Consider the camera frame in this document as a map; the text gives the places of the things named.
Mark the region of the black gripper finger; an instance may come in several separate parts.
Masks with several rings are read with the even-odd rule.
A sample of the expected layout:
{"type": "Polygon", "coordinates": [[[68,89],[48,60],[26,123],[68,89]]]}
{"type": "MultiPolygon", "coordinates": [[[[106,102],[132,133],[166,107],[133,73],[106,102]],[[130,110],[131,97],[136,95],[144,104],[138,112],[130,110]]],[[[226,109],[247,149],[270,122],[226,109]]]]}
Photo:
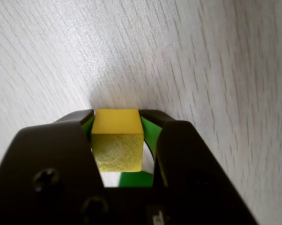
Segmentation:
{"type": "Polygon", "coordinates": [[[92,109],[21,129],[0,164],[0,225],[102,225],[108,205],[90,148],[92,109]]]}
{"type": "Polygon", "coordinates": [[[126,189],[122,225],[254,225],[256,219],[192,123],[140,110],[155,158],[151,188],[126,189]]]}

